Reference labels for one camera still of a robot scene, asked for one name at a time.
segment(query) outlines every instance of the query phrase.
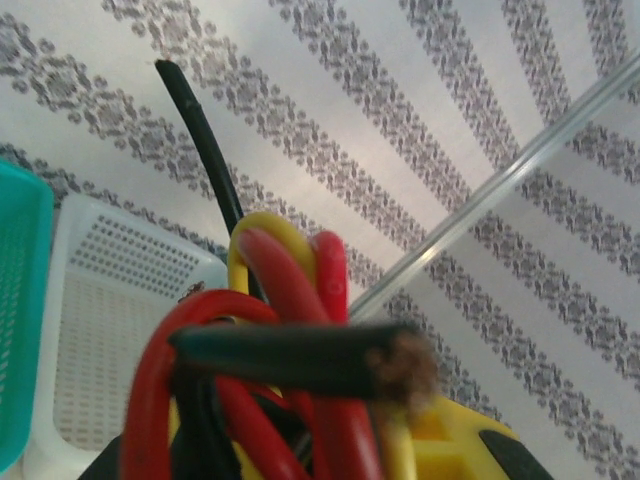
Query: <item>bundle of wires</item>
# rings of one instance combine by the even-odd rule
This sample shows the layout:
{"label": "bundle of wires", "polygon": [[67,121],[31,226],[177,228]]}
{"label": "bundle of wires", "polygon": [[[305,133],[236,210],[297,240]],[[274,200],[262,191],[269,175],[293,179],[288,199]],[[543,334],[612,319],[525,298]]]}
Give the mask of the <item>bundle of wires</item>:
{"label": "bundle of wires", "polygon": [[[149,341],[127,410],[121,479],[169,480],[180,471],[171,468],[166,441],[172,397],[181,422],[176,439],[189,453],[180,458],[194,466],[189,478],[416,478],[404,417],[434,389],[426,343],[406,325],[347,325],[340,238],[320,232],[306,239],[275,215],[243,216],[184,75],[172,62],[156,67],[231,234],[230,290],[185,298]],[[229,317],[235,324],[222,321]],[[297,425],[295,442],[283,438],[283,418]]]}

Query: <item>white plastic crate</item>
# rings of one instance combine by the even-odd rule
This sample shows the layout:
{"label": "white plastic crate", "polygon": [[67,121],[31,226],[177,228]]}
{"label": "white plastic crate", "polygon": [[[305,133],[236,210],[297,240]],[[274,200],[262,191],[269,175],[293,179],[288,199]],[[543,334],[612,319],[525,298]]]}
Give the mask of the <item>white plastic crate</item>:
{"label": "white plastic crate", "polygon": [[122,431],[142,349],[189,286],[226,286],[215,256],[80,195],[58,223],[26,480],[76,480]]}

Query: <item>teal plastic basket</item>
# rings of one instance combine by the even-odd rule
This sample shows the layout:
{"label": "teal plastic basket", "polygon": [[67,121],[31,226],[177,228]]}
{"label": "teal plastic basket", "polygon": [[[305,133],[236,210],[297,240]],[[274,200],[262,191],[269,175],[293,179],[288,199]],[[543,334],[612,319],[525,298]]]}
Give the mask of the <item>teal plastic basket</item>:
{"label": "teal plastic basket", "polygon": [[0,475],[29,439],[52,224],[49,186],[0,158]]}

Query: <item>plastic basket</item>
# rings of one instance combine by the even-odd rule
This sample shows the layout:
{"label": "plastic basket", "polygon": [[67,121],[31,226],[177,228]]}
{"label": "plastic basket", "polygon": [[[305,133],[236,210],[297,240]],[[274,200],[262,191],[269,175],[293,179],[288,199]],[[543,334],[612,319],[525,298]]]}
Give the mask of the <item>plastic basket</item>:
{"label": "plastic basket", "polygon": [[0,476],[29,436],[52,221],[47,184],[0,159]]}
{"label": "plastic basket", "polygon": [[75,480],[121,433],[130,383],[156,325],[186,290],[226,286],[226,266],[118,209],[63,203],[43,324],[27,480]]}

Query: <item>red wire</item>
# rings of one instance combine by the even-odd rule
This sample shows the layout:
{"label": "red wire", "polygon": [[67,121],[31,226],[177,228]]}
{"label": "red wire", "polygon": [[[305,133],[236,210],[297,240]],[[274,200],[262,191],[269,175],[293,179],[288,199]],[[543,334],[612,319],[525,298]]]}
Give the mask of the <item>red wire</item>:
{"label": "red wire", "polygon": [[[324,240],[323,237],[320,242],[323,248],[326,247]],[[276,239],[264,231],[249,229],[238,238],[238,248],[283,321],[324,325],[332,322],[311,283]],[[323,250],[320,256],[327,258],[329,253]],[[327,270],[332,274],[338,271]],[[323,276],[325,278],[333,278],[333,275]],[[346,310],[346,295],[344,299],[342,308]],[[341,321],[342,318],[336,317],[336,320]],[[312,432],[327,462],[328,478],[382,480],[373,428],[364,403],[313,398],[313,407],[315,422]]]}
{"label": "red wire", "polygon": [[334,323],[349,321],[347,254],[338,235],[324,231],[311,238],[316,257],[316,290]]}
{"label": "red wire", "polygon": [[170,480],[168,449],[169,376],[173,351],[167,339],[185,325],[221,316],[273,324],[274,311],[253,297],[228,290],[195,294],[174,307],[154,332],[133,379],[122,436],[122,480]]}
{"label": "red wire", "polygon": [[218,395],[231,436],[265,480],[310,480],[289,446],[246,388],[234,379],[216,378]]}

